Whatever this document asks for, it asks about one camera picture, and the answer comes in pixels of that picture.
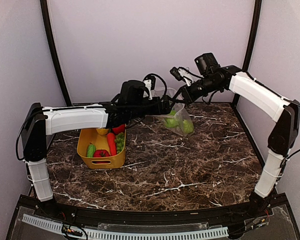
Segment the green cabbage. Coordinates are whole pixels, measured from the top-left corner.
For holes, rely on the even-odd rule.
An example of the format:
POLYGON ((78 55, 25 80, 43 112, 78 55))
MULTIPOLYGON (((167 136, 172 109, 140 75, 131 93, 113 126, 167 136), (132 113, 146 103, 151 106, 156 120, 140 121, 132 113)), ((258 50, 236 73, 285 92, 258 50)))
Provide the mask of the green cabbage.
POLYGON ((194 131, 194 125, 191 120, 184 119, 182 121, 182 132, 187 135, 191 134, 194 131))
POLYGON ((179 127, 179 122, 175 118, 176 113, 177 112, 175 110, 172 110, 169 114, 169 116, 172 116, 172 117, 164 118, 164 126, 166 128, 173 129, 173 128, 179 127))

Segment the clear zip top bag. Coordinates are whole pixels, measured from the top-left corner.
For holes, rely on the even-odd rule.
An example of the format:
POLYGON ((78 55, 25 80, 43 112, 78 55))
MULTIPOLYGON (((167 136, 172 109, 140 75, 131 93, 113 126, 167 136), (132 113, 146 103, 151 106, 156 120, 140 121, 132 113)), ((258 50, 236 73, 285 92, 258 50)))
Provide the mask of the clear zip top bag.
MULTIPOLYGON (((154 89, 154 90, 152 90, 152 96, 153 97, 162 97, 164 91, 165 91, 164 87, 159 87, 157 89, 154 89)), ((177 90, 175 90, 174 88, 168 87, 166 94, 169 97, 173 97, 176 92, 177 92, 177 90)), ((174 106, 172 107, 172 110, 176 111, 176 114, 175 114, 174 118, 176 118, 178 120, 179 127, 175 127, 175 128, 167 128, 166 127, 166 128, 168 130, 172 131, 173 133, 176 133, 176 134, 178 134, 180 136, 183 136, 183 137, 188 137, 188 136, 192 135, 195 131, 195 128, 194 128, 194 131, 190 134, 184 134, 183 131, 182 131, 183 120, 186 119, 186 120, 192 121, 189 114, 188 114, 188 112, 187 112, 187 110, 186 110, 186 108, 185 108, 185 104, 184 103, 175 103, 174 106)), ((154 117, 157 118, 164 125, 164 122, 165 122, 164 118, 172 118, 172 116, 169 116, 169 114, 154 115, 154 117)))

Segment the red tomato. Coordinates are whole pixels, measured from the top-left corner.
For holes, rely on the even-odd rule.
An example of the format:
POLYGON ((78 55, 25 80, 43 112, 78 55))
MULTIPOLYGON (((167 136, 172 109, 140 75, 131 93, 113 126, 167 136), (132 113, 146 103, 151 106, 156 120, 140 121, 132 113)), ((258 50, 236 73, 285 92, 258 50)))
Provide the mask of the red tomato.
POLYGON ((94 152, 93 158, 97 158, 97 160, 94 160, 93 163, 94 164, 110 164, 111 161, 108 159, 101 159, 100 158, 107 158, 110 157, 111 155, 109 154, 109 152, 107 150, 104 149, 97 149, 94 152))

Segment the yellow plastic basket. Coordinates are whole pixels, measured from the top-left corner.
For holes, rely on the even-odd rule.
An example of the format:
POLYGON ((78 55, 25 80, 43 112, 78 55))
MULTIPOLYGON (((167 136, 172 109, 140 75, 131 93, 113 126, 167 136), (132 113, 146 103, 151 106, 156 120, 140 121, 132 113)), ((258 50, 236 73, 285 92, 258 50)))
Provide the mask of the yellow plastic basket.
POLYGON ((117 169, 124 165, 126 159, 126 131, 123 133, 123 149, 113 156, 87 157, 89 145, 96 150, 106 150, 111 153, 106 135, 100 135, 95 128, 82 129, 77 144, 77 153, 90 169, 117 169))

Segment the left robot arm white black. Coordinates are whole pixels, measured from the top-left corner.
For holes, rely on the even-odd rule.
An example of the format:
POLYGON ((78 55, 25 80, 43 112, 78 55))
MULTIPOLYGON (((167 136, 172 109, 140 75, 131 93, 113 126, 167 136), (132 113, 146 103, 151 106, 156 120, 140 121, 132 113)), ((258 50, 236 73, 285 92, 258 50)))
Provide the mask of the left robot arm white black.
POLYGON ((16 143, 22 144, 26 162, 41 210, 50 218, 57 218, 60 206, 54 198, 47 168, 47 136, 78 129, 111 129, 148 115, 168 114, 172 109, 166 93, 153 97, 151 87, 144 81, 125 81, 120 93, 111 101, 68 107, 42 107, 32 104, 24 120, 16 143))

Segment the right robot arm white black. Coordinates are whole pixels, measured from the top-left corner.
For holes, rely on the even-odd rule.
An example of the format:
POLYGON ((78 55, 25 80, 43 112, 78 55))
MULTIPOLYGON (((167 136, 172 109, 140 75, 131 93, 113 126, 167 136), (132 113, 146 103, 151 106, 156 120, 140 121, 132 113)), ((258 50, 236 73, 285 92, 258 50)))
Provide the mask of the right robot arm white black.
POLYGON ((220 66, 212 53, 204 53, 194 62, 200 73, 196 81, 195 74, 184 67, 170 70, 177 81, 185 82, 176 93, 182 96, 181 103, 189 105, 200 97, 228 90, 253 103, 275 122, 267 140, 268 155, 260 179, 245 205, 245 213, 256 217, 269 204, 275 185, 294 156, 290 151, 299 133, 300 103, 276 93, 235 65, 220 66))

